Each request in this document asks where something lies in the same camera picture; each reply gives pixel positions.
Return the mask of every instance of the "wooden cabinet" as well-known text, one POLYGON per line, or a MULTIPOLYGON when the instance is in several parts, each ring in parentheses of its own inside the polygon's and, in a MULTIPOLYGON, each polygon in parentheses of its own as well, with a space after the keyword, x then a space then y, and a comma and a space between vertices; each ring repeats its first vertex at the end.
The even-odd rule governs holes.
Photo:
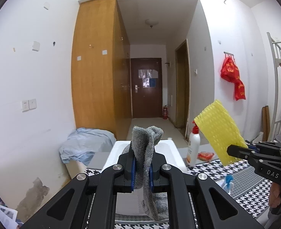
POLYGON ((116 0, 80 4, 72 49, 76 127, 126 140, 131 124, 130 43, 116 0))

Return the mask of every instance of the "yellow foam net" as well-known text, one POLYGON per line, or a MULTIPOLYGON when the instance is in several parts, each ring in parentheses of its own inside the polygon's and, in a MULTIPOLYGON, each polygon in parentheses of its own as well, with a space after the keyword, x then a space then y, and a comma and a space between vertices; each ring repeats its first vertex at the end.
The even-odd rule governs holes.
POLYGON ((226 150, 229 145, 246 147, 235 121, 219 100, 207 106, 195 119, 195 123, 217 153, 223 166, 240 161, 226 150))

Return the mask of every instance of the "silver bolt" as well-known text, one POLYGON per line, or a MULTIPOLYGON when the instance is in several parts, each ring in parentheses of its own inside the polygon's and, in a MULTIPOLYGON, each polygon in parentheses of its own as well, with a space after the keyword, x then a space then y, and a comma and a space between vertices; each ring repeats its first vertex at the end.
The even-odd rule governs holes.
POLYGON ((162 168, 164 170, 170 170, 171 169, 171 165, 170 164, 163 164, 162 168))
POLYGON ((84 173, 81 173, 81 174, 77 175, 77 179, 78 179, 79 181, 82 181, 82 180, 84 180, 85 178, 86 178, 86 175, 85 175, 84 173))
POLYGON ((207 175, 205 173, 200 173, 198 175, 198 178, 201 179, 201 180, 206 180, 207 179, 207 175))
POLYGON ((122 169, 122 165, 121 164, 113 165, 113 170, 120 170, 120 169, 122 169))

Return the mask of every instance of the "red bottle cap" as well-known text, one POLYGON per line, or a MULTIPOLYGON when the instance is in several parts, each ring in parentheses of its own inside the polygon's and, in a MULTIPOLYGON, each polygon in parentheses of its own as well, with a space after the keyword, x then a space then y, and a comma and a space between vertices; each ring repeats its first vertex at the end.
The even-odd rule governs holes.
POLYGON ((199 127, 197 126, 197 124, 194 121, 192 123, 194 123, 194 127, 192 128, 192 133, 198 134, 199 133, 199 127))

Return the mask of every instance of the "ceiling light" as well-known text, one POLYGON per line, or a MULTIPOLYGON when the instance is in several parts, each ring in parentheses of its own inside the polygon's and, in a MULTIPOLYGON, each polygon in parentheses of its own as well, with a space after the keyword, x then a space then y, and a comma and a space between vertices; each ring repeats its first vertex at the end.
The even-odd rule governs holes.
POLYGON ((157 20, 153 20, 153 19, 147 19, 147 20, 145 20, 145 23, 152 28, 153 26, 158 24, 158 21, 157 20))

